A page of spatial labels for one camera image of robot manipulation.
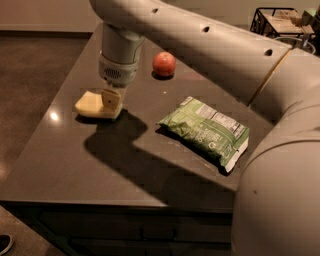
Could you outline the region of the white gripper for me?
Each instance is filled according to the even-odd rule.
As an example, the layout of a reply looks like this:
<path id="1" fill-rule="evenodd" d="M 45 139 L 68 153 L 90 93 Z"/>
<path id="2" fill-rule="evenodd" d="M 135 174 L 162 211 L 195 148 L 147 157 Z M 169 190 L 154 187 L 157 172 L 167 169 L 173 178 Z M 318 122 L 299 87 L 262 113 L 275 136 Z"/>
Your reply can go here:
<path id="1" fill-rule="evenodd" d="M 119 64 L 107 59 L 103 54 L 99 55 L 99 75 L 108 86 L 101 91 L 103 106 L 110 111 L 116 111 L 122 106 L 126 89 L 136 77 L 138 63 Z"/>

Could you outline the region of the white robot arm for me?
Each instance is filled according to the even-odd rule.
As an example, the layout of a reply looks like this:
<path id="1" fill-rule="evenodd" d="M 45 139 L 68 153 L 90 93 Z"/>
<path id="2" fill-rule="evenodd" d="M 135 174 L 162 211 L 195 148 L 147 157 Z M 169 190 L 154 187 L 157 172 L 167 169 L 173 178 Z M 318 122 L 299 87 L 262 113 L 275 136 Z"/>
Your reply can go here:
<path id="1" fill-rule="evenodd" d="M 319 58 L 163 0 L 89 3 L 273 123 L 238 181 L 232 256 L 320 256 Z"/>

